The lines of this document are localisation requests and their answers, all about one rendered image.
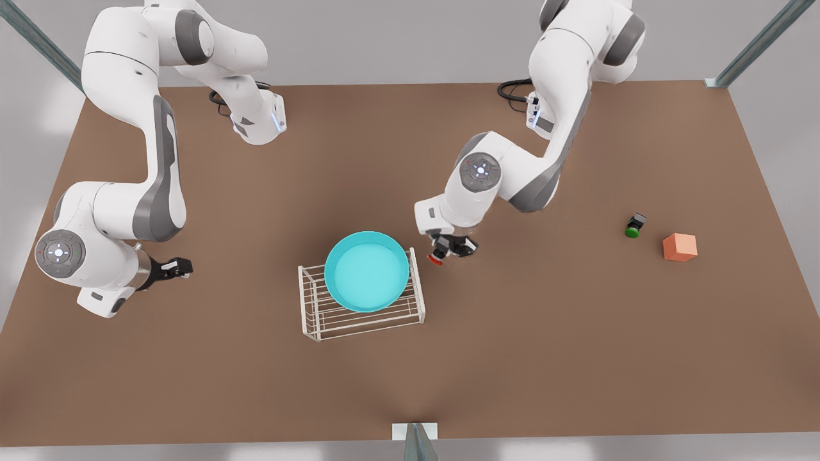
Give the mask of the orange cube block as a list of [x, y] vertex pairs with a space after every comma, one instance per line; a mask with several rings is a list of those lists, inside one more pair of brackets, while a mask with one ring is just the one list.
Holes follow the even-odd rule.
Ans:
[[698, 255], [694, 234], [674, 233], [662, 240], [664, 258], [669, 261], [685, 262]]

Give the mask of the silver frame post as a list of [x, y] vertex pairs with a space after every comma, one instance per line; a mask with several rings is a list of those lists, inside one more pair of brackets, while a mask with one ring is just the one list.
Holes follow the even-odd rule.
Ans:
[[392, 440], [404, 441], [404, 461], [439, 461], [432, 440], [438, 440], [438, 423], [393, 423]]
[[755, 38], [716, 77], [703, 79], [705, 86], [707, 88], [728, 88], [815, 2], [816, 0], [788, 0], [787, 4], [776, 13], [775, 17], [756, 34]]
[[80, 68], [41, 30], [13, 0], [0, 0], [0, 17], [36, 49], [78, 90], [85, 93]]

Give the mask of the turquoise plate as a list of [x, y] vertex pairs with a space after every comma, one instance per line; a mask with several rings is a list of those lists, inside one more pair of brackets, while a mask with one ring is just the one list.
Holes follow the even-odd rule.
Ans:
[[381, 311], [398, 300], [409, 277], [406, 251], [387, 234], [363, 231], [341, 239], [324, 265], [331, 297], [360, 313]]

